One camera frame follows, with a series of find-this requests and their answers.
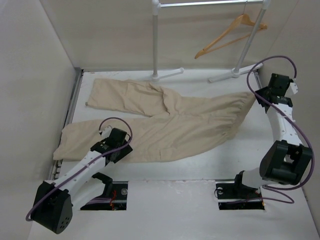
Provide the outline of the beige trousers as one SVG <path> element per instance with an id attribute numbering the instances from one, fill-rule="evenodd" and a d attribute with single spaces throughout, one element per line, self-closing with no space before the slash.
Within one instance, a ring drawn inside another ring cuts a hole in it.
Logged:
<path id="1" fill-rule="evenodd" d="M 172 162 L 199 155 L 231 140 L 255 102 L 251 92 L 182 96 L 144 81 L 97 78 L 87 106 L 134 114 L 124 121 L 75 122 L 62 130 L 54 160 L 80 161 L 101 140 L 99 126 L 132 131 L 127 163 Z"/>

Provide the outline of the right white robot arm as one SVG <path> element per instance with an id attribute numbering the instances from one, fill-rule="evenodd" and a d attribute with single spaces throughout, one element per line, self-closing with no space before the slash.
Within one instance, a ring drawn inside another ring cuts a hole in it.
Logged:
<path id="1" fill-rule="evenodd" d="M 231 189 L 236 197 L 243 198 L 260 187 L 271 190 L 272 184 L 279 184 L 280 190 L 295 190 L 303 185 L 301 179 L 307 167 L 314 166 L 313 150 L 299 138 L 293 103 L 287 94 L 297 91 L 289 76 L 273 73 L 268 86 L 254 92 L 269 119 L 274 143 L 259 167 L 236 175 Z"/>

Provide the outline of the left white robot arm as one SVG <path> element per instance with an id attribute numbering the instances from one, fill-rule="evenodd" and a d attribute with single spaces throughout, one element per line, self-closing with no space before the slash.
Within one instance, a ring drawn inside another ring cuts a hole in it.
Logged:
<path id="1" fill-rule="evenodd" d="M 132 152 L 131 137 L 126 131 L 110 126 L 101 135 L 104 138 L 65 175 L 40 184 L 26 220 L 60 234 L 70 224 L 74 212 L 81 208 L 115 206 L 118 191 L 113 187 L 113 179 L 101 171 L 109 163 L 115 164 Z"/>

